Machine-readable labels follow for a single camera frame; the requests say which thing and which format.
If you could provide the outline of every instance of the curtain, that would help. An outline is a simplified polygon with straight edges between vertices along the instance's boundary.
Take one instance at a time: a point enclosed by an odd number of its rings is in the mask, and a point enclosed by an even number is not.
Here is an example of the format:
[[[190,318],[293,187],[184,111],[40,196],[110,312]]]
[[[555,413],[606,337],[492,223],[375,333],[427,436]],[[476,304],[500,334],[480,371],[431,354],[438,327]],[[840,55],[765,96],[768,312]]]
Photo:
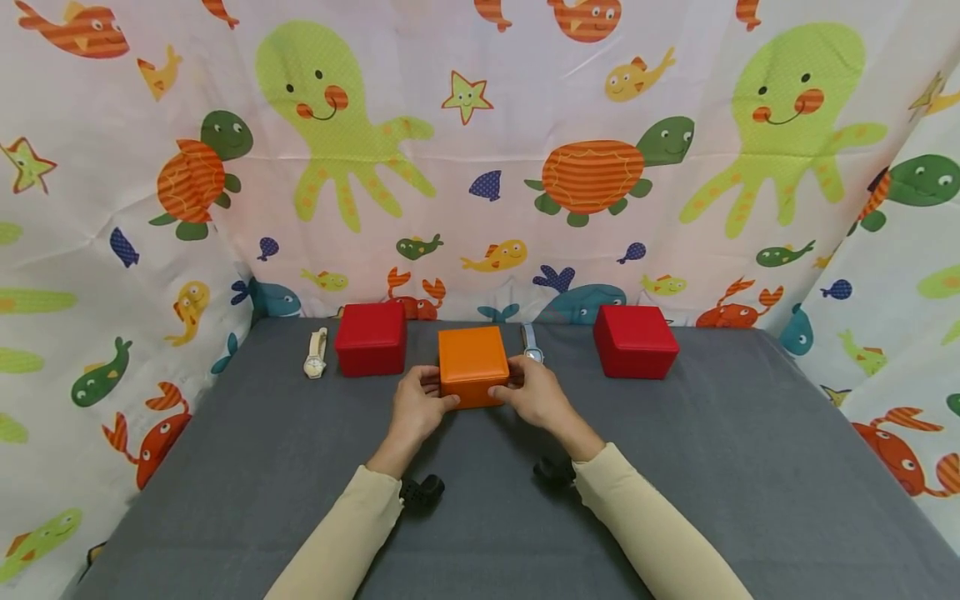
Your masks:
[[[0,7],[0,596],[69,592],[256,319],[358,301],[783,331],[960,543],[960,7],[105,3]]]

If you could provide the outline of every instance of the red crab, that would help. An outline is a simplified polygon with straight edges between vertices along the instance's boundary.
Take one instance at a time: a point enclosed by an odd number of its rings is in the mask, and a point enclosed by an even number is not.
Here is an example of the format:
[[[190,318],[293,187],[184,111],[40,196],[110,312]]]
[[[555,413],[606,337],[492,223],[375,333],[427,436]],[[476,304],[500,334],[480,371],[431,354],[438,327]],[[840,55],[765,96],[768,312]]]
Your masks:
[[[910,446],[894,434],[879,428],[883,423],[918,431],[941,431],[944,428],[943,425],[914,419],[921,412],[919,408],[905,406],[892,408],[885,416],[870,421],[869,425],[854,423],[853,428],[911,496],[928,493],[936,498],[949,498],[960,493],[960,455],[954,452],[940,459],[937,463],[937,479],[944,488],[932,490],[926,486],[924,468],[920,466],[920,460]]]
[[[391,269],[390,274],[387,275],[387,296],[389,299],[386,301],[400,302],[403,304],[403,312],[406,313],[408,320],[436,321],[437,311],[440,310],[440,307],[444,305],[444,298],[446,298],[446,287],[444,286],[444,283],[439,279],[434,279],[433,285],[430,285],[430,282],[424,279],[421,284],[423,286],[423,291],[437,300],[437,304],[434,305],[434,303],[430,300],[417,300],[412,296],[394,296],[394,289],[400,287],[409,280],[410,273],[398,275],[396,272],[396,267]]]
[[[770,312],[770,309],[773,308],[774,304],[783,298],[783,286],[780,286],[774,292],[763,288],[763,291],[760,292],[759,300],[761,304],[766,306],[766,308],[762,312],[756,312],[756,309],[752,306],[723,303],[723,301],[730,296],[736,294],[737,292],[742,292],[743,290],[748,289],[754,283],[755,281],[753,279],[750,281],[744,281],[743,277],[735,281],[729,288],[727,288],[727,293],[723,295],[723,298],[717,301],[717,305],[715,307],[700,315],[700,318],[697,319],[697,326],[733,327],[737,329],[747,329],[754,326],[754,323],[756,323],[757,319]]]
[[[147,432],[147,436],[140,443],[140,451],[136,456],[130,454],[127,450],[127,418],[123,413],[117,413],[116,423],[113,430],[107,429],[103,425],[104,435],[107,441],[118,452],[123,452],[132,465],[136,466],[136,486],[143,490],[147,482],[154,476],[154,471],[163,462],[167,452],[173,446],[174,442],[180,436],[183,428],[190,422],[190,407],[180,393],[180,389],[169,381],[161,381],[157,384],[163,392],[163,396],[150,398],[147,400],[147,408],[155,411],[165,411],[177,405],[180,405],[182,412],[173,417],[167,417],[154,425],[154,428]]]

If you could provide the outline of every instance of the black object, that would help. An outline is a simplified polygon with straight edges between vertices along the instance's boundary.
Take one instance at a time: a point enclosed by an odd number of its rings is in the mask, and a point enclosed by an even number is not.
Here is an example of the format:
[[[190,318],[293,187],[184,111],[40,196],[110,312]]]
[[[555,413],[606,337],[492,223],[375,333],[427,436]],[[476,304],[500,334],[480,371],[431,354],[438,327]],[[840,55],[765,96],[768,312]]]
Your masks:
[[[413,510],[430,510],[440,504],[446,486],[444,480],[436,475],[427,475],[417,483],[412,479],[403,479],[400,486],[400,497],[403,506]]]
[[[569,458],[559,464],[545,456],[534,465],[534,476],[550,490],[562,490],[573,486],[577,473],[573,470],[573,463]]]

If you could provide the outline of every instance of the gray tablecloth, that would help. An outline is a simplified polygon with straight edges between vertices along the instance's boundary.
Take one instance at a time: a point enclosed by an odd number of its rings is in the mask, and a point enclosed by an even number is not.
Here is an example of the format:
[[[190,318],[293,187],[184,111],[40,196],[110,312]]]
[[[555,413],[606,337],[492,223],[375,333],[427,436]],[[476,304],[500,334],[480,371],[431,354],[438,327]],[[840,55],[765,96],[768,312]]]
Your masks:
[[[262,598],[375,450],[397,376],[307,380],[310,331],[259,324],[78,587],[80,600]],[[409,323],[408,366],[437,331]],[[516,324],[502,325],[508,353]],[[608,379],[591,329],[538,325],[571,401],[723,554],[755,598],[960,596],[960,562],[834,409],[760,331],[674,329],[664,381]],[[509,407],[450,415],[412,475],[443,502],[404,515],[359,598],[649,598],[575,492],[531,467],[559,449]]]

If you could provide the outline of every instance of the sleeve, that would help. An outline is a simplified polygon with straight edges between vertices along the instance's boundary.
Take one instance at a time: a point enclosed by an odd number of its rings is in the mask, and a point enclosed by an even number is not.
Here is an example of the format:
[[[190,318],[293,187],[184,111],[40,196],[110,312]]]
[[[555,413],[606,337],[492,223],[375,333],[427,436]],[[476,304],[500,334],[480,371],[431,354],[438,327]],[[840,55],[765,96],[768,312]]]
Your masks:
[[[723,557],[613,444],[574,463],[576,486],[657,600],[749,600]]]
[[[361,466],[264,600],[349,600],[403,509],[400,482]]]

